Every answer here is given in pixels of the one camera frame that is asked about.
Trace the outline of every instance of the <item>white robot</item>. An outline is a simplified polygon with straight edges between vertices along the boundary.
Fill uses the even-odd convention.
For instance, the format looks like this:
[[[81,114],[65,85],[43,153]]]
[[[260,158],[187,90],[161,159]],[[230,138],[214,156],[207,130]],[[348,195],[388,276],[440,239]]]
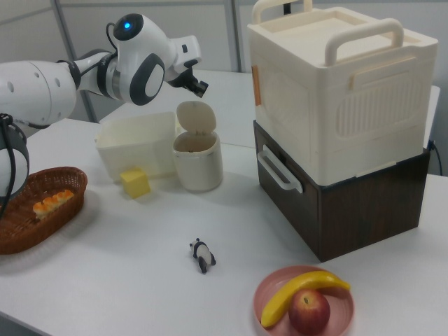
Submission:
[[[109,27],[113,35],[109,36]],[[46,128],[70,116],[76,91],[88,90],[136,105],[155,98],[163,82],[198,97],[208,85],[193,76],[201,61],[195,36],[167,38],[151,20],[129,14],[108,24],[115,52],[93,50],[80,59],[0,64],[0,204],[25,186],[29,173],[26,138],[18,125]]]

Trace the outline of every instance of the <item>box lid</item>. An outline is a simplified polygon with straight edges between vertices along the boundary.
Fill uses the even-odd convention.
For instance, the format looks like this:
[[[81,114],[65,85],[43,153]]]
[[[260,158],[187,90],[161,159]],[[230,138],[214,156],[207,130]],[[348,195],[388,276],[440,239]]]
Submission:
[[[346,8],[314,9],[250,24],[249,29],[315,67],[390,48],[437,43],[409,30],[396,20],[377,20]]]
[[[177,118],[181,126],[193,133],[212,133],[216,128],[213,109],[202,101],[185,101],[177,106]]]

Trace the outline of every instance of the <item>gray wall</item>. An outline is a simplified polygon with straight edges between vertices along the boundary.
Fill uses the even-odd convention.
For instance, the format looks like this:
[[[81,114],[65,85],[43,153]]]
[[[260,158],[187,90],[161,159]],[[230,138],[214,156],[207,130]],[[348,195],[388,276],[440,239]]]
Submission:
[[[128,13],[142,13],[168,35],[194,34],[204,61],[198,69],[250,71],[246,26],[255,0],[0,0],[0,62],[17,60],[68,60],[95,48],[110,50],[105,28]],[[448,0],[314,0],[316,8],[342,6],[375,18],[396,18],[405,28],[440,42],[434,85],[441,88],[431,139],[448,171]],[[300,9],[294,5],[293,10]],[[280,15],[281,9],[270,15]],[[78,94],[72,118],[98,121],[120,102],[93,94]],[[433,152],[430,172],[438,174]],[[0,335],[35,335],[0,318]]]

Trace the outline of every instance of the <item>white jar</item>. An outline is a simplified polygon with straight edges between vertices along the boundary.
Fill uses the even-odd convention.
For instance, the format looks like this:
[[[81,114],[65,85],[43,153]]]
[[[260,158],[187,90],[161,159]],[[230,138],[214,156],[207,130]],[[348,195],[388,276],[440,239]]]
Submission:
[[[219,136],[214,132],[212,108],[201,101],[185,101],[177,108],[179,124],[187,132],[174,141],[174,164],[182,186],[191,191],[217,187],[223,179]]]

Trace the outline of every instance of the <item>pink plate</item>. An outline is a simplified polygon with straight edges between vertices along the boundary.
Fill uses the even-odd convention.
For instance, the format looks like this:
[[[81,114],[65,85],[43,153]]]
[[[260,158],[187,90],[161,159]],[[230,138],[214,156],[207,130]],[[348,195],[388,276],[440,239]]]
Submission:
[[[253,297],[253,311],[260,329],[269,336],[302,336],[289,323],[288,313],[272,328],[264,329],[261,324],[261,312],[270,298],[292,278],[310,271],[323,271],[314,266],[291,266],[279,269],[268,275],[258,285]],[[325,288],[319,290],[330,304],[330,320],[318,336],[341,336],[349,329],[354,316],[354,301],[350,291],[343,288]]]

